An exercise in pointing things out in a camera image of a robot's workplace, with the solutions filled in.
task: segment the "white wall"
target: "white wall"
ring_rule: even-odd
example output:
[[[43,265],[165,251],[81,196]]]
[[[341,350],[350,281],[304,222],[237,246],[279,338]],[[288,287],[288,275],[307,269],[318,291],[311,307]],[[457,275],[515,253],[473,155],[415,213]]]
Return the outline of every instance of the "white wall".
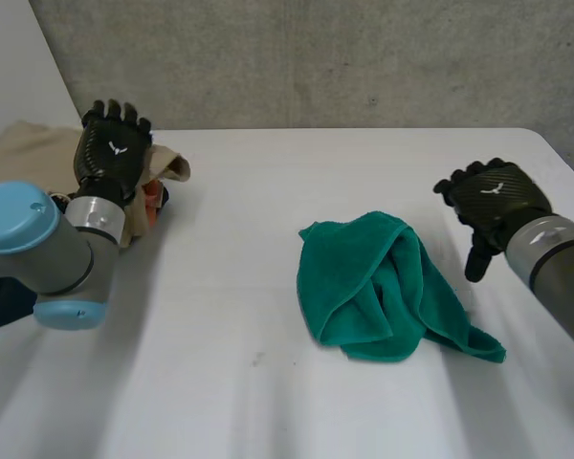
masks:
[[[78,125],[78,114],[26,0],[0,0],[0,132],[17,120]]]

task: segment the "teal towel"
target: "teal towel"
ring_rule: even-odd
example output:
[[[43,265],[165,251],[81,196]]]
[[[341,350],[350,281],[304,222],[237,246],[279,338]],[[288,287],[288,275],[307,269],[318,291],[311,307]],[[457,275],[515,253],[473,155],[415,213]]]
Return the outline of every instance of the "teal towel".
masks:
[[[356,359],[401,361],[421,338],[486,361],[501,344],[470,324],[414,230],[370,212],[350,223],[314,223],[304,240],[298,297],[311,335]]]

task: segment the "logo on robotic hand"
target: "logo on robotic hand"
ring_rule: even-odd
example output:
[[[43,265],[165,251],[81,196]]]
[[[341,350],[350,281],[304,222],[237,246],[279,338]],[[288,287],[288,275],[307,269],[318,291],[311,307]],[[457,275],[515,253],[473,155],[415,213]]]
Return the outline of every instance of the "logo on robotic hand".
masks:
[[[501,182],[498,186],[496,186],[494,189],[481,189],[480,192],[482,194],[499,194],[499,192],[501,191],[501,189],[504,188],[504,183]]]
[[[117,148],[113,142],[109,142],[108,146],[111,147],[111,150],[113,150],[115,152],[115,156],[119,155],[120,153],[123,153],[124,151],[127,151],[127,147],[126,148]]]

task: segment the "orange object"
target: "orange object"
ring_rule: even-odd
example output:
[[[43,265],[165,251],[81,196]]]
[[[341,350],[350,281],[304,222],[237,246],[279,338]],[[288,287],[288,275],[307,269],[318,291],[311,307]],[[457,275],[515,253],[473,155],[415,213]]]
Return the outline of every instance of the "orange object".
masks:
[[[144,190],[144,210],[146,211],[146,218],[149,226],[152,227],[157,221],[157,209],[162,205],[162,192],[164,186],[162,182],[155,179],[146,185],[143,185]]]

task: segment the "light blue joint cap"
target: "light blue joint cap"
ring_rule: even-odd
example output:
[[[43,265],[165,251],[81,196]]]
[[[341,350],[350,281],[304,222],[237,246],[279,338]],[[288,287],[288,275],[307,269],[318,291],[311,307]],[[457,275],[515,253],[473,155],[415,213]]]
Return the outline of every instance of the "light blue joint cap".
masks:
[[[38,246],[55,231],[59,218],[59,209],[38,186],[0,184],[0,254]]]
[[[38,323],[57,330],[89,330],[98,327],[106,317],[106,303],[57,299],[34,305]]]

